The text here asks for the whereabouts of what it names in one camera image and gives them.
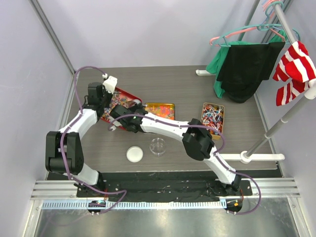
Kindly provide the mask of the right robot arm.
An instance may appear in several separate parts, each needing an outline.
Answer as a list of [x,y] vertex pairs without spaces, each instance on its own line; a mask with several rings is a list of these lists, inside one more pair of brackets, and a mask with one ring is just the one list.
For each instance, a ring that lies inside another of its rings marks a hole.
[[210,134],[210,127],[198,119],[176,121],[162,118],[146,111],[141,105],[126,108],[116,105],[110,111],[111,125],[120,123],[130,132],[155,133],[181,142],[186,154],[197,161],[203,161],[216,174],[225,193],[236,194],[241,189],[241,176],[220,155],[222,148],[216,148]]

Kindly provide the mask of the gold gummy tin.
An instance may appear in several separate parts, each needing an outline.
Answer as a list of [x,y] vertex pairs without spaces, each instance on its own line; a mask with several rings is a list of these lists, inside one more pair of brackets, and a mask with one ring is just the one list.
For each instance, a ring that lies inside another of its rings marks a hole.
[[168,103],[145,103],[145,110],[156,116],[175,120],[175,104]]

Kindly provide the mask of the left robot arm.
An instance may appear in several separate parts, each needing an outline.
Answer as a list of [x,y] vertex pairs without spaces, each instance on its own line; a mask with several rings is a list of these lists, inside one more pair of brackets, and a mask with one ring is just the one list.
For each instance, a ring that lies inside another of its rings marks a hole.
[[84,163],[81,138],[109,107],[116,85],[116,79],[90,83],[77,115],[65,127],[46,135],[46,170],[64,174],[81,185],[88,185],[88,191],[94,197],[104,193],[105,183],[100,172]]

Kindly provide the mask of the red candy tin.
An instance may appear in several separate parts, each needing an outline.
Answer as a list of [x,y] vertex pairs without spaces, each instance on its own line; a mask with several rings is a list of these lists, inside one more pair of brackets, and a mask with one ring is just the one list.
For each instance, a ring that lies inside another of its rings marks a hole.
[[108,107],[105,108],[101,120],[109,123],[111,121],[110,112],[117,105],[122,105],[124,107],[133,106],[135,103],[142,103],[142,100],[127,91],[116,87],[114,94],[112,96],[111,102]]

